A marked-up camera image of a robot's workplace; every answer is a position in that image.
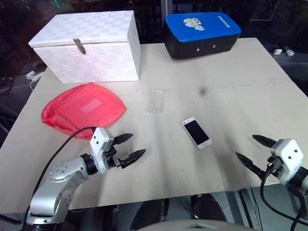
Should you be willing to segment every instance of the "white phone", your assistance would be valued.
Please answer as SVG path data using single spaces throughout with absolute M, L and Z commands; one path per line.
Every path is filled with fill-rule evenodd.
M 198 149 L 203 149 L 212 144 L 212 140 L 202 130 L 194 117 L 185 119 L 182 121 L 182 125 Z

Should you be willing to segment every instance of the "white tabletop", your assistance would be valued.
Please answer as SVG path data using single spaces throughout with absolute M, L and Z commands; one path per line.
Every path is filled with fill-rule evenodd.
M 121 98 L 127 111 L 108 129 L 134 136 L 117 146 L 118 157 L 146 148 L 125 168 L 96 174 L 76 191 L 71 208 L 130 203 L 260 185 L 235 151 L 266 168 L 270 152 L 251 138 L 293 138 L 308 167 L 308 99 L 255 38 L 238 39 L 231 51 L 172 60 L 163 44 L 141 46 L 138 82 L 98 83 Z M 0 213 L 24 212 L 46 162 L 67 138 L 41 123 L 43 107 L 77 84 L 62 84 L 47 69 L 0 150 Z M 200 94 L 205 88 L 206 94 Z M 166 90 L 164 112 L 146 111 L 150 89 Z M 213 144 L 198 150 L 180 122 L 194 116 Z M 52 165 L 89 153 L 73 139 Z M 268 184 L 277 183 L 274 177 Z

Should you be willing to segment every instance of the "floor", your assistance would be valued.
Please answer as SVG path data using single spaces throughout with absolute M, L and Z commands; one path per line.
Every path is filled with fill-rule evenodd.
M 288 231 L 290 230 L 292 222 L 280 215 L 275 214 L 261 201 L 260 189 L 253 188 L 253 192 L 256 197 L 257 204 L 259 206 L 260 217 L 263 225 L 264 231 Z M 245 217 L 244 208 L 241 203 L 238 192 L 215 192 L 212 194 L 218 201 L 220 207 L 230 223 L 236 223 L 245 225 L 248 227 L 248 222 Z M 250 197 L 252 204 L 254 205 L 253 197 L 250 192 Z M 271 185 L 265 187 L 265 197 L 268 202 L 276 209 L 284 212 L 290 216 L 295 217 L 295 210 L 293 208 L 292 199 L 283 185 Z M 190 197 L 178 197 L 186 208 L 190 208 Z M 114 213 L 114 218 L 116 221 L 117 231 L 129 231 L 130 225 L 142 205 L 142 202 L 123 204 L 120 205 L 118 210 Z M 23 214 L 13 214 L 9 215 L 15 219 L 21 219 Z M 179 219 L 190 219 L 190 214 L 186 212 L 179 201 L 170 200 L 169 212 L 166 217 L 168 220 L 179 220 Z M 14 226 L 3 221 L 0 221 L 0 231 L 19 231 L 21 226 Z M 81 228 L 81 231 L 95 231 L 97 225 L 90 225 L 87 222 L 86 226 Z M 298 224 L 296 231 L 308 231 L 308 227 Z

